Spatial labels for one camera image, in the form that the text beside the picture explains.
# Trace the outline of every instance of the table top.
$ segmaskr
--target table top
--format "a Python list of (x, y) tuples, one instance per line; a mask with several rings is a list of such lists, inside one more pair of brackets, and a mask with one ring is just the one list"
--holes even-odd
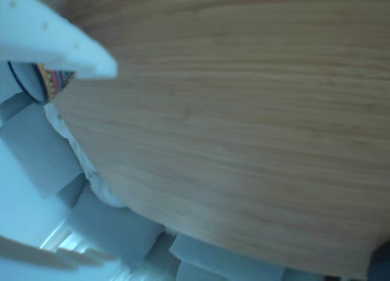
[(55, 101), (134, 211), (364, 278), (390, 238), (390, 0), (47, 0), (119, 77)]

